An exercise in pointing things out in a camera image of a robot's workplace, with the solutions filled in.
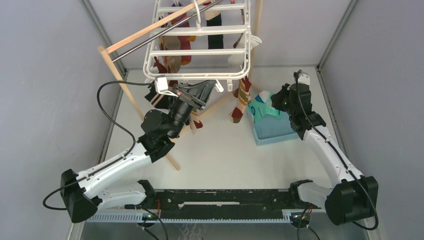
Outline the black sock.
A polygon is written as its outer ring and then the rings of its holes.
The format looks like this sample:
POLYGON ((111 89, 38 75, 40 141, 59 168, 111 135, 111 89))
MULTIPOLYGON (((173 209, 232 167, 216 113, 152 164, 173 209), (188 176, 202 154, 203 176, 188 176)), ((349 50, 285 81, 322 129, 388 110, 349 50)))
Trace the black sock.
POLYGON ((156 88, 153 85, 149 85, 148 94, 144 98, 155 108, 168 110, 170 105, 170 95, 160 94, 156 91, 156 88))

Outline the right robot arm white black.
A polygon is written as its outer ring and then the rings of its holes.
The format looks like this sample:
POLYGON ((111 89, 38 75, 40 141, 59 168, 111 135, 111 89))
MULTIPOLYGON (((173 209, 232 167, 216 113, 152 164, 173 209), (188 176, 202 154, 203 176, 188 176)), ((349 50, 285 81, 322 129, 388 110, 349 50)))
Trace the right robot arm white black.
POLYGON ((374 218, 375 224, 368 230, 375 230, 379 224, 378 182, 358 170, 334 142, 324 119, 312 110, 311 96, 304 83, 286 83, 271 96, 272 106, 288 114, 291 128, 312 149, 331 183, 331 187, 323 187, 312 180, 297 181, 291 185, 294 191, 289 203, 295 208, 311 203, 324 209, 336 226, 374 218))

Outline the green white sock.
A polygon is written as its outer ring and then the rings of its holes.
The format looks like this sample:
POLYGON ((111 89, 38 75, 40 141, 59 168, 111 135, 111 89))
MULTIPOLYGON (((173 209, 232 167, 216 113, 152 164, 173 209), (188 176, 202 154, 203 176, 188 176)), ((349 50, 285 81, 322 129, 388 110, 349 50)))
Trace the green white sock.
POLYGON ((272 95, 271 92, 263 90, 248 104, 248 111, 255 124, 266 116, 271 116, 276 120, 282 119, 280 111, 272 107, 272 95))

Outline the white plastic sock hanger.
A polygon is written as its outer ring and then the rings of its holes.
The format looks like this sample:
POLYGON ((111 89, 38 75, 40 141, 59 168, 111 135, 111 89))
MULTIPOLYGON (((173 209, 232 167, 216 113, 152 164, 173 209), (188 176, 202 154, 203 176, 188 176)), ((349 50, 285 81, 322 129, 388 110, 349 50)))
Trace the white plastic sock hanger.
POLYGON ((231 4, 226 0, 212 0, 209 5, 199 5, 185 14, 152 30, 146 41, 143 73, 149 80, 161 75, 154 66, 162 56, 191 56, 191 62, 182 65, 177 73, 164 73, 167 80, 180 82, 217 80, 222 90, 231 91, 234 81, 248 76, 251 71, 250 35, 251 2, 240 0, 231 4), (246 37, 244 48, 233 48, 241 34, 246 37), (160 50, 161 36, 196 36, 189 50, 160 50), (244 54, 241 66, 228 63, 230 55, 244 54))

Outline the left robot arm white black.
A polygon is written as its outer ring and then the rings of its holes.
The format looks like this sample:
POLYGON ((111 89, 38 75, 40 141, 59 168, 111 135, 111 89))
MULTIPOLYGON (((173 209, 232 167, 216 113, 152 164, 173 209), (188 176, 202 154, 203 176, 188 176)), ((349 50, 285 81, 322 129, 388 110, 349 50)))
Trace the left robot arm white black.
POLYGON ((130 132, 130 148, 86 170, 68 169, 61 174, 60 196, 72 223, 91 218, 97 211, 122 205, 141 205, 145 209, 156 203, 156 191, 148 180, 127 187, 110 185, 132 170, 149 166, 165 157, 175 146, 194 109, 203 110, 210 95, 222 90, 217 80, 169 87, 173 101, 168 112, 153 109, 142 120, 144 134, 139 138, 130 132))

